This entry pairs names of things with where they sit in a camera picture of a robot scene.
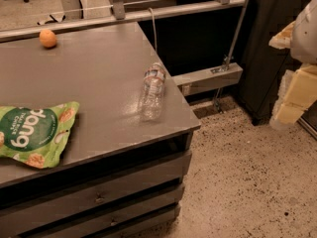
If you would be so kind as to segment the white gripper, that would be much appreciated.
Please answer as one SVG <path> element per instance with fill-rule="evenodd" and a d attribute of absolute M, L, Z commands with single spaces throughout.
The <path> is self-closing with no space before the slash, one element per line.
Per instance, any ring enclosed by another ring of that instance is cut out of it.
<path fill-rule="evenodd" d="M 294 125 L 317 101 L 317 65 L 309 64 L 317 63 L 317 0 L 311 0 L 295 22 L 273 36 L 268 44 L 279 50 L 290 48 L 291 56 L 303 62 L 296 71 L 285 72 L 272 109 L 269 125 L 283 130 Z"/>

